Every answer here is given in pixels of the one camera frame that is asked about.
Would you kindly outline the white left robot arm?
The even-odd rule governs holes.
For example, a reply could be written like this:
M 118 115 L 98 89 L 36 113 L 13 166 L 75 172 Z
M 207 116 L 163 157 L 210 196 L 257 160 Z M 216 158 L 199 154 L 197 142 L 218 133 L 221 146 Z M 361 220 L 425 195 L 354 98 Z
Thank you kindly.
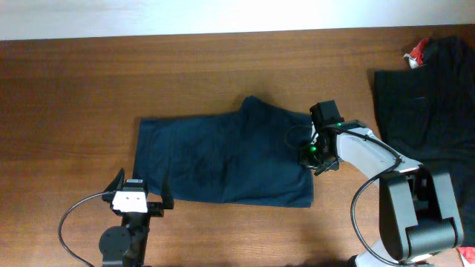
M 162 182 L 160 202 L 149 202 L 148 185 L 144 179 L 126 179 L 120 169 L 104 190 L 102 200 L 122 218 L 121 225 L 107 229 L 99 240 L 104 267 L 143 266 L 153 217 L 163 217 L 165 210 L 174 208 L 174 198 L 168 179 Z

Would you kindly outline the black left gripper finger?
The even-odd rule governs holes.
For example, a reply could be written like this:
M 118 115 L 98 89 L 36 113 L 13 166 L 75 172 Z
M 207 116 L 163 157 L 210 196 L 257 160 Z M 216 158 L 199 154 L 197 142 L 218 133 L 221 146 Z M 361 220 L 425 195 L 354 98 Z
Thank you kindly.
M 121 168 L 112 182 L 105 188 L 105 192 L 121 191 L 125 180 L 125 170 Z
M 163 209 L 172 210 L 174 208 L 174 198 L 168 183 L 168 174 L 163 178 L 160 196 L 162 198 Z

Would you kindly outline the dark blue shorts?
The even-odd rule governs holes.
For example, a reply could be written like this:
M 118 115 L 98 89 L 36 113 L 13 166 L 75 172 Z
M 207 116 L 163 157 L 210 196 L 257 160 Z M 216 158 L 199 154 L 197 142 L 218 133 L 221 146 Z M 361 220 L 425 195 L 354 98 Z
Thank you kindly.
M 311 118 L 249 96 L 235 112 L 142 119 L 133 177 L 176 200 L 309 208 L 313 178 L 299 162 Z

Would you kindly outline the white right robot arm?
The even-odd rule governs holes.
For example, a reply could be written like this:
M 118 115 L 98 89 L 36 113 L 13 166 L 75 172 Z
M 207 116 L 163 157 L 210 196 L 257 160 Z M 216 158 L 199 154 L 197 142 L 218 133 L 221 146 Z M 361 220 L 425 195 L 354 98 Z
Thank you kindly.
M 464 240 L 451 176 L 430 169 L 378 139 L 358 120 L 345 121 L 334 101 L 309 110 L 312 135 L 301 164 L 316 175 L 348 162 L 367 181 L 355 192 L 350 220 L 365 251 L 349 266 L 427 266 L 428 258 L 460 247 Z M 379 240 L 368 245 L 356 221 L 356 204 L 365 189 L 379 189 Z

